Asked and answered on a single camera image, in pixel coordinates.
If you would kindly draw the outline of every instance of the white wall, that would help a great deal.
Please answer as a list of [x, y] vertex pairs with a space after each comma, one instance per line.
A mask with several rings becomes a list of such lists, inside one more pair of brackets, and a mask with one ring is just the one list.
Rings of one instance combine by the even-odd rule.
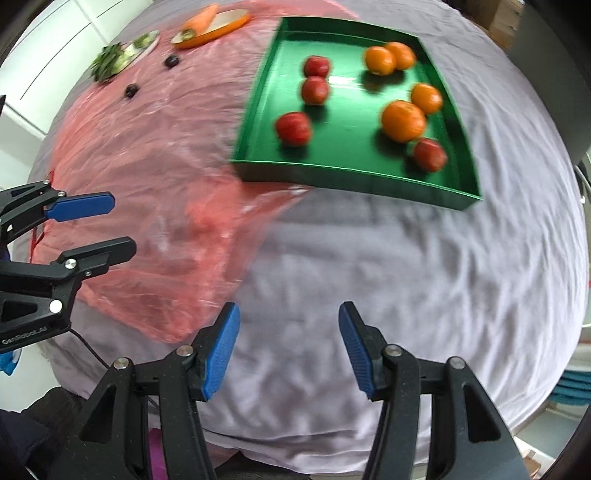
[[42, 135], [26, 128], [26, 122], [5, 106], [0, 115], [0, 189], [27, 182], [41, 147]]
[[39, 347], [26, 346], [14, 373], [9, 377], [0, 372], [0, 408], [22, 411], [59, 385]]
[[556, 459], [566, 447], [579, 423], [580, 419], [546, 410], [517, 436]]

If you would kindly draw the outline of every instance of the red apple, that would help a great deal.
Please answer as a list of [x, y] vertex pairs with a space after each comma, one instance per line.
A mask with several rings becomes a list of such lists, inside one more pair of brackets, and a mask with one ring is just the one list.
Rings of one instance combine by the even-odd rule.
[[422, 138], [414, 147], [413, 157], [419, 167], [428, 173], [441, 170], [447, 163], [447, 154], [436, 140]]
[[306, 105], [324, 105], [329, 92], [329, 84], [322, 77], [308, 77], [301, 84], [301, 99]]
[[312, 55], [304, 62], [304, 76], [305, 77], [322, 77], [326, 78], [330, 71], [330, 62], [326, 57], [319, 57]]
[[288, 147], [303, 147], [312, 138], [312, 124], [305, 113], [290, 112], [275, 122], [277, 136]]

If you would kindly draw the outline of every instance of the red plastic sheet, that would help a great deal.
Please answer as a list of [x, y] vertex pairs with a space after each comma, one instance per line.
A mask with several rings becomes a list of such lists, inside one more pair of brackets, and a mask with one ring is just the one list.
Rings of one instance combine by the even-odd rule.
[[[178, 26], [161, 30], [156, 49], [106, 86], [93, 85], [68, 112], [51, 159], [53, 186], [76, 195], [110, 191], [106, 216], [45, 225], [33, 261], [128, 235], [138, 253], [84, 282], [79, 298], [164, 342], [206, 326], [233, 293], [272, 219], [305, 194], [301, 186], [242, 183], [228, 163], [256, 69], [281, 17], [352, 18], [337, 4], [305, 0], [225, 5], [248, 8], [241, 29], [177, 52]], [[125, 86], [137, 83], [132, 99]]]

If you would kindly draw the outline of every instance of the wrinkled fabric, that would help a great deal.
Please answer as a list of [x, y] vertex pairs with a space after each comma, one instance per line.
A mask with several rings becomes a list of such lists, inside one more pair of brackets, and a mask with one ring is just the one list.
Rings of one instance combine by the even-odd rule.
[[[379, 417], [380, 404], [357, 388], [340, 338], [341, 302], [353, 300], [368, 324], [419, 358], [464, 357], [514, 428], [567, 365], [588, 285], [583, 212], [566, 149], [506, 55], [441, 2], [342, 3], [363, 21], [423, 40], [458, 105], [484, 200], [455, 212], [314, 189], [269, 227], [232, 297], [242, 327], [226, 378], [199, 408], [208, 442], [307, 473], [362, 470]], [[182, 8], [186, 0], [154, 5], [126, 32]], [[32, 179], [47, 172], [52, 131]], [[122, 355], [150, 361], [175, 347], [83, 301], [72, 324], [108, 362]], [[59, 381], [83, 396], [104, 373], [72, 335], [41, 347]], [[427, 457], [429, 425], [425, 399], [417, 463]]]
[[[83, 283], [79, 298], [153, 339], [178, 342], [207, 325], [233, 293], [269, 222], [308, 188], [243, 183], [228, 164], [256, 69], [281, 17], [351, 18], [320, 1], [295, 6], [247, 1], [244, 27], [163, 60], [181, 18], [155, 50], [104, 86], [91, 85], [68, 111], [49, 169], [68, 195], [109, 191], [106, 217], [47, 222], [33, 261], [46, 264], [82, 245], [130, 236], [130, 261]], [[123, 96], [135, 83], [139, 92]]]

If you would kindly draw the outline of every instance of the orange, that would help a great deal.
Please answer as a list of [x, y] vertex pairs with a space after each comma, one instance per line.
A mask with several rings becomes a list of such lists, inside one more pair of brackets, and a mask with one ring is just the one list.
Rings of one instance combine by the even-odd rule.
[[443, 106], [443, 97], [439, 90], [428, 83], [417, 83], [410, 94], [410, 101], [426, 115], [438, 112]]
[[386, 43], [384, 47], [394, 55], [397, 70], [409, 69], [410, 67], [414, 67], [414, 64], [417, 62], [417, 58], [412, 49], [404, 43], [391, 41]]
[[365, 50], [363, 60], [368, 70], [381, 77], [390, 75], [396, 69], [396, 59], [384, 47], [370, 47]]
[[408, 143], [420, 137], [427, 127], [427, 119], [421, 109], [404, 100], [387, 104], [381, 123], [382, 131], [399, 143]]

